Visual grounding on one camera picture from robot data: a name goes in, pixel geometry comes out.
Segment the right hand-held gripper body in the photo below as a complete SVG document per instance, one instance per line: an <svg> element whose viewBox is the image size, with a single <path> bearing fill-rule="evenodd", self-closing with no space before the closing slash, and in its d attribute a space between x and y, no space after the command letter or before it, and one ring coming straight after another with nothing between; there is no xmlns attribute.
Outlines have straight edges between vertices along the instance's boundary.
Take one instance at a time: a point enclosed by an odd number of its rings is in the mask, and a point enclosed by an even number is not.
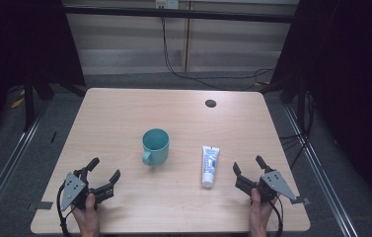
<svg viewBox="0 0 372 237"><path fill-rule="evenodd" d="M234 173L236 175L235 187L248 196L252 195L253 189L257 189L260 193L260 202L271 201L277 195L285 196L292 204L304 202L301 197L297 197L292 192L279 171L273 170L264 173L257 182L244 177L240 170L235 170Z"/></svg>

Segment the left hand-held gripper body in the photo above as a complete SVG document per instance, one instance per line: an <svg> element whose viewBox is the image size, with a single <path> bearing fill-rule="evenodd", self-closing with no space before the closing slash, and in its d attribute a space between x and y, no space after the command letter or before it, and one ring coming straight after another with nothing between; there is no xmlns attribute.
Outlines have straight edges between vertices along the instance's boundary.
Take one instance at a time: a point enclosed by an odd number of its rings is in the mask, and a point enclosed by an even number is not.
<svg viewBox="0 0 372 237"><path fill-rule="evenodd" d="M82 168L72 173L68 173L63 183L63 197L61 197L59 209L66 210L70 205L83 209L88 194L95 196L95 205L113 197L113 187L111 183L98 187L90 188L88 183L88 170Z"/></svg>

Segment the person's left hand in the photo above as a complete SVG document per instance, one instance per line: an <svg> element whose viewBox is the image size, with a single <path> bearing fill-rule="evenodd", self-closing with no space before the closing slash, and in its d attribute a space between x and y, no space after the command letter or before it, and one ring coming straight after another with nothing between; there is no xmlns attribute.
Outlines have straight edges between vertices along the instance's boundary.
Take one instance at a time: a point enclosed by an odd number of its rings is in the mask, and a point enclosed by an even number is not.
<svg viewBox="0 0 372 237"><path fill-rule="evenodd" d="M100 221L95 211L95 196L93 194L87 195L84 209L74 208L72 213L79 227L81 237L100 236Z"/></svg>

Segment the person's right hand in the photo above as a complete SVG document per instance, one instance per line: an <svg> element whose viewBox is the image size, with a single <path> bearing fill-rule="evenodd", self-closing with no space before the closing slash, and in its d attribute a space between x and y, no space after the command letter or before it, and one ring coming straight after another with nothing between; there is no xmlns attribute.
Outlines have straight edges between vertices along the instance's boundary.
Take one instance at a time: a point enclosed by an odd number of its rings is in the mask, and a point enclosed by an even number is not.
<svg viewBox="0 0 372 237"><path fill-rule="evenodd" d="M270 203L260 201L260 193L252 189L249 227L251 237L266 237L266 227L272 213Z"/></svg>

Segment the white toothpaste tube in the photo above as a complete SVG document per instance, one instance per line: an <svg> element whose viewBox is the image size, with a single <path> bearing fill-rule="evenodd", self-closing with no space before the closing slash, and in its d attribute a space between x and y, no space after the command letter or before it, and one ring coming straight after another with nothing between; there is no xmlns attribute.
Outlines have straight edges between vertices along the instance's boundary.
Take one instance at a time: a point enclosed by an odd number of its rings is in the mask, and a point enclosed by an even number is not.
<svg viewBox="0 0 372 237"><path fill-rule="evenodd" d="M201 183L207 189L211 189L214 184L219 152L220 149L218 147L202 147Z"/></svg>

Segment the teal mug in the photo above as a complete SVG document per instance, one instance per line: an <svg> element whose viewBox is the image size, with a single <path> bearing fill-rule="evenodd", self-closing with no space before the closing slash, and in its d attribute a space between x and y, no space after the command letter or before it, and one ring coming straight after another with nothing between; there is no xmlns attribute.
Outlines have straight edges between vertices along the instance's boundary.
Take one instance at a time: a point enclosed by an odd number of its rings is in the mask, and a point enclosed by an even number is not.
<svg viewBox="0 0 372 237"><path fill-rule="evenodd" d="M142 162L147 166L163 164L168 157L169 145L170 137L164 129L149 129L142 136Z"/></svg>

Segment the black metal stand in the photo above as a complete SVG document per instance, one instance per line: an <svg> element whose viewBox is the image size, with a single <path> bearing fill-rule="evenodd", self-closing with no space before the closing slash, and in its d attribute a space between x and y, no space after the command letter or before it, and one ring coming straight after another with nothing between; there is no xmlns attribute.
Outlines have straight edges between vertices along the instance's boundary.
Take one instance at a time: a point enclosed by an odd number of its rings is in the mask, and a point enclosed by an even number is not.
<svg viewBox="0 0 372 237"><path fill-rule="evenodd" d="M30 73L27 73L25 77L25 110L26 110L26 121L24 131L28 131L33 125L35 120L35 104L34 104L34 81L31 78Z"/></svg>

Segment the black curtain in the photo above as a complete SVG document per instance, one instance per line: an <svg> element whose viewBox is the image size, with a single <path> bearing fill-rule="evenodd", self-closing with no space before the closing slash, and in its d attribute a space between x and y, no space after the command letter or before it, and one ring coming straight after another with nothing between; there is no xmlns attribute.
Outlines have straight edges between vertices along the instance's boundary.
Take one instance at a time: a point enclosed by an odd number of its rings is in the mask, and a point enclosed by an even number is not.
<svg viewBox="0 0 372 237"><path fill-rule="evenodd" d="M299 0L273 84L311 93L338 145L372 187L372 0Z"/></svg>
<svg viewBox="0 0 372 237"><path fill-rule="evenodd" d="M0 112L9 89L85 84L62 0L0 0Z"/></svg>

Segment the black metal crossbar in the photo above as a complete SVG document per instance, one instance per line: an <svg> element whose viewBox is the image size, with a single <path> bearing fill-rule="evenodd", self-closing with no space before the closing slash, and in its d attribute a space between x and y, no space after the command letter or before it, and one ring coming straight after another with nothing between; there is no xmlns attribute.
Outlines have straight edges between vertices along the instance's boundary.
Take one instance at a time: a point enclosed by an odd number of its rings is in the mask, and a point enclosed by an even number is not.
<svg viewBox="0 0 372 237"><path fill-rule="evenodd" d="M131 16L131 17L164 17L180 19L199 19L199 20L222 20L222 21L242 21L242 22L264 22L291 24L296 21L293 16L285 15L266 15L266 14L246 14L228 12L210 12L195 10L170 10L170 9L149 9L149 8L118 8L118 7L99 7L87 5L64 4L62 9L68 14L91 14L109 16Z"/></svg>

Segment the aluminium floor rail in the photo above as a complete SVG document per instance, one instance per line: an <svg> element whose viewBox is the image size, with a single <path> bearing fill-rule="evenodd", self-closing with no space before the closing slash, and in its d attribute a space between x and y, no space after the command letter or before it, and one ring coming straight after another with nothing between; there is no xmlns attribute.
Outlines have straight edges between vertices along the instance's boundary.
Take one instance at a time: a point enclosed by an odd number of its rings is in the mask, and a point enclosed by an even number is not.
<svg viewBox="0 0 372 237"><path fill-rule="evenodd" d="M342 201L335 192L334 186L321 163L314 147L312 146L309 138L302 133L302 129L297 123L297 116L294 110L290 107L285 107L285 111L295 132L301 143L301 150L307 157L308 162L315 174L315 177L322 189L322 192L327 200L328 205L335 217L335 220L344 237L359 237L354 227L351 217L348 215Z"/></svg>
<svg viewBox="0 0 372 237"><path fill-rule="evenodd" d="M45 111L48 109L49 101L41 102L38 109L38 114L35 116L33 123L22 133L13 152L9 156L7 163L0 173L0 198L3 195L6 187L13 176L17 165L29 147L33 137L37 132L38 125Z"/></svg>

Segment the white wall socket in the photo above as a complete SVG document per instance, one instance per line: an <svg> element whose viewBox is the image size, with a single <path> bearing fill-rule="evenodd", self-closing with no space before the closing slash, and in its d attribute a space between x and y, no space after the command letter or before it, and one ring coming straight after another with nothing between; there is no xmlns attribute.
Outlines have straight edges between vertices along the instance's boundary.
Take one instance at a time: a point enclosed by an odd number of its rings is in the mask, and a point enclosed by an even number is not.
<svg viewBox="0 0 372 237"><path fill-rule="evenodd" d="M179 0L155 0L155 5L157 9L179 9Z"/></svg>

